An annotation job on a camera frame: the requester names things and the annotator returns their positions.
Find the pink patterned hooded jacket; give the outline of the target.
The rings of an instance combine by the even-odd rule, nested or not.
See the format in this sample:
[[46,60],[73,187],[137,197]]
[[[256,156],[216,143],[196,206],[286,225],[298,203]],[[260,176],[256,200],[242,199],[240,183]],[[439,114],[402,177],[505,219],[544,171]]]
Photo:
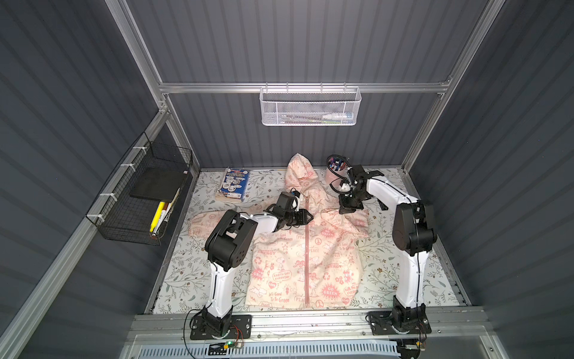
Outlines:
[[313,219],[254,235],[245,304],[284,310],[347,307],[363,279],[357,243],[369,235],[368,211],[340,213],[338,200],[301,154],[290,159],[285,188],[300,192],[300,207]]

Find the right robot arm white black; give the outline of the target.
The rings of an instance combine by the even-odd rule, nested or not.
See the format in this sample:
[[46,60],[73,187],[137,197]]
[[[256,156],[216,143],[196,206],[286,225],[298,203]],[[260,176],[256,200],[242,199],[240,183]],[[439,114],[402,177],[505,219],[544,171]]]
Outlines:
[[351,166],[341,182],[337,191],[341,214],[363,209],[363,201],[372,198],[382,209],[394,209],[392,236],[402,252],[402,264],[389,321],[399,334],[429,334],[423,280],[428,256],[437,241],[433,206],[400,190],[380,171],[365,171],[361,165]]

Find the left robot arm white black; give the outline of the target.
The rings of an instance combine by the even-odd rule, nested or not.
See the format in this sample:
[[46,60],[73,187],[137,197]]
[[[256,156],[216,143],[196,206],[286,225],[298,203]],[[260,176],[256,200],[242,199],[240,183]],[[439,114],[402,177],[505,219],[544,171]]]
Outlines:
[[205,250],[212,276],[209,300],[201,311],[201,319],[213,335],[222,337],[230,329],[235,271],[245,259],[253,238],[286,227],[305,226],[313,220],[313,215],[300,207],[300,199],[300,192],[292,189],[282,192],[276,203],[259,214],[230,209],[209,235]]

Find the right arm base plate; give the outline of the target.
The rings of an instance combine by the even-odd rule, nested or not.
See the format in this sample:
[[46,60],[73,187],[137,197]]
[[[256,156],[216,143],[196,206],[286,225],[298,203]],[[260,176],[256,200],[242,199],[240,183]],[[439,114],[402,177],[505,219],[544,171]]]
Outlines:
[[370,311],[366,314],[366,321],[373,335],[391,334],[421,334],[423,336],[432,332],[431,325],[423,311]]

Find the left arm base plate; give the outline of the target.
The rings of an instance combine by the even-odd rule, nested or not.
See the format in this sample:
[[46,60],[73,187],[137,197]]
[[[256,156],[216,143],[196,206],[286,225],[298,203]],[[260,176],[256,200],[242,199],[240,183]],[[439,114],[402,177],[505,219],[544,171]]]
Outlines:
[[219,319],[209,314],[197,314],[188,324],[190,340],[243,340],[251,337],[253,317],[231,315]]

